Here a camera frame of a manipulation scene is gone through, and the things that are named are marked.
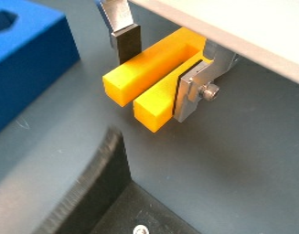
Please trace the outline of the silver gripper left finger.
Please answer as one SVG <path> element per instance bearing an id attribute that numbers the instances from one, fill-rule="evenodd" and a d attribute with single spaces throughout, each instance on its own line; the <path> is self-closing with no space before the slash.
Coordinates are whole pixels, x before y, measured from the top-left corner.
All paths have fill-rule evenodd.
<path id="1" fill-rule="evenodd" d="M 141 52 L 140 25 L 133 21 L 127 0 L 98 0 L 98 12 L 108 28 L 111 46 L 123 64 Z"/>

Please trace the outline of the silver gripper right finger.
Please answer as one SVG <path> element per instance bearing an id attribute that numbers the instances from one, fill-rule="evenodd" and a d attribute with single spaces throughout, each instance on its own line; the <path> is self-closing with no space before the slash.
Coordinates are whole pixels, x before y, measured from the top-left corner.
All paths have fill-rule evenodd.
<path id="1" fill-rule="evenodd" d="M 237 62 L 237 54 L 211 40 L 199 59 L 177 77 L 173 103 L 173 118 L 183 122 L 192 114 L 200 100 L 212 101 L 219 93 L 213 80 L 221 76 Z"/>

